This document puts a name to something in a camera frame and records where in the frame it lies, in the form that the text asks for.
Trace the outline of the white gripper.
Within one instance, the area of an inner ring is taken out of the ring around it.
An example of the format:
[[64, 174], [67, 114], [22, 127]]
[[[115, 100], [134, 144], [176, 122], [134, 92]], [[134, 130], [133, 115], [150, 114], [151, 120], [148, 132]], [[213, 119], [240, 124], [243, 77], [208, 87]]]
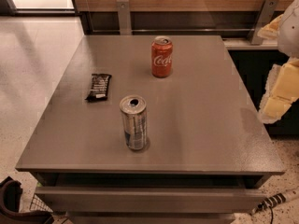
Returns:
[[278, 50], [290, 58], [282, 66], [274, 64], [270, 70], [265, 94], [259, 105], [259, 119], [273, 124], [284, 116], [299, 99], [299, 0], [294, 0], [285, 10], [262, 27], [258, 37], [278, 40]]

